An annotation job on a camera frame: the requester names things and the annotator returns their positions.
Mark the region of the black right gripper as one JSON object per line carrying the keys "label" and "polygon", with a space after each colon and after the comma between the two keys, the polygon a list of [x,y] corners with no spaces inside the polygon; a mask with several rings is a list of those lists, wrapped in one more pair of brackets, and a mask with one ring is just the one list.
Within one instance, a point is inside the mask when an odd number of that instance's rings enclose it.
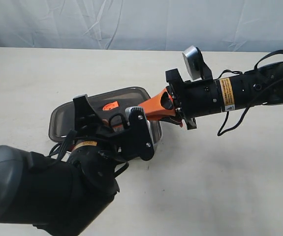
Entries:
{"label": "black right gripper", "polygon": [[138,105],[143,108],[147,120],[163,121],[180,127],[184,120],[187,129],[192,130],[197,128],[197,117],[221,113],[216,80],[183,81],[178,69],[166,71],[165,77],[169,86]]}

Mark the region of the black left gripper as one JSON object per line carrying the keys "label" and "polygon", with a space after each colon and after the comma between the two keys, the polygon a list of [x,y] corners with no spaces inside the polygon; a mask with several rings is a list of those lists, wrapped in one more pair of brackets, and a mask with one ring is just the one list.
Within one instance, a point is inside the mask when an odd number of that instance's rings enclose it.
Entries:
{"label": "black left gripper", "polygon": [[127,163],[136,158],[128,150],[128,126],[126,114],[116,113],[109,120],[102,119],[88,102],[86,95],[73,99],[75,112],[74,147],[70,157],[75,158],[80,148],[97,148],[102,157],[116,163]]}

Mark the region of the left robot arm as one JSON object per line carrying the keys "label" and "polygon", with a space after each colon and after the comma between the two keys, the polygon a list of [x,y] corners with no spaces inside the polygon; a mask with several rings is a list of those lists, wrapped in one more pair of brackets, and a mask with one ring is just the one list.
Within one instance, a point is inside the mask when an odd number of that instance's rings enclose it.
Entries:
{"label": "left robot arm", "polygon": [[0,223],[77,236],[114,200],[129,161],[153,157],[143,108],[128,107],[115,131],[87,96],[73,105],[74,126],[48,155],[0,145]]}

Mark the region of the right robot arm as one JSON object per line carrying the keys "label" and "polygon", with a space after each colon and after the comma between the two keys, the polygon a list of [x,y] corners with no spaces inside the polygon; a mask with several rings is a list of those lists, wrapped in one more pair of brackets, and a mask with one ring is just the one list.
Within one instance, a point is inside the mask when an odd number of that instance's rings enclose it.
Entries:
{"label": "right robot arm", "polygon": [[168,85],[140,104],[147,119],[196,128],[195,118],[258,105],[283,104],[283,61],[230,77],[184,81],[178,69],[166,71]]}

